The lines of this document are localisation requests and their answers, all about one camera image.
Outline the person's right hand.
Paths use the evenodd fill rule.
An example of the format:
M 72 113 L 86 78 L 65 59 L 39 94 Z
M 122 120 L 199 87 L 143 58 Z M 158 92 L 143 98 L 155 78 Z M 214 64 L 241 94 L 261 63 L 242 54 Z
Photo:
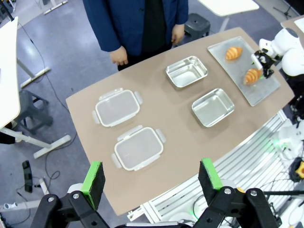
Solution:
M 110 52 L 110 59 L 114 64 L 117 64 L 118 66 L 128 64 L 127 52 L 123 46 L 115 51 Z

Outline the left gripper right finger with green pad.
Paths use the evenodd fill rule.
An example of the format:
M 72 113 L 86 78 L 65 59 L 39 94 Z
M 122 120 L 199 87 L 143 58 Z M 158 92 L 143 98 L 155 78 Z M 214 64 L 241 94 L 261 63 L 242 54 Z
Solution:
M 208 207 L 195 228 L 218 228 L 226 217 L 235 218 L 242 228 L 277 228 L 278 224 L 263 191 L 241 192 L 224 186 L 210 158 L 200 161 L 198 180 Z

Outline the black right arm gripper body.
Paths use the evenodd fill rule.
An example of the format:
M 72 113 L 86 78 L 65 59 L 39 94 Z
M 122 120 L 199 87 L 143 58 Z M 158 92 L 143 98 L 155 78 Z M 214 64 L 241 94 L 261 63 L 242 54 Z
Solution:
M 276 62 L 275 59 L 268 56 L 265 52 L 259 50 L 257 52 L 257 59 L 262 66 L 262 71 L 267 71 Z

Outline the person's left hand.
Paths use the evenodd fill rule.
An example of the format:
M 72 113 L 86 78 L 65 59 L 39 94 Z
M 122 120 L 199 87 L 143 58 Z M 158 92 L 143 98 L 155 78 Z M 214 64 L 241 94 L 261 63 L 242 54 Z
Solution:
M 172 29 L 171 42 L 173 45 L 179 44 L 184 37 L 184 24 L 176 24 Z

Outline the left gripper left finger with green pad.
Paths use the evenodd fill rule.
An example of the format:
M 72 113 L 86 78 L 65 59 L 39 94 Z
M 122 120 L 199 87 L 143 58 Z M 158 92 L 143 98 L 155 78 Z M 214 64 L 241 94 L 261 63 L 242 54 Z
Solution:
M 59 198 L 45 195 L 31 223 L 32 228 L 66 228 L 73 221 L 80 221 L 85 228 L 107 228 L 109 225 L 97 212 L 105 185 L 101 161 L 94 161 L 88 170 L 81 190 Z

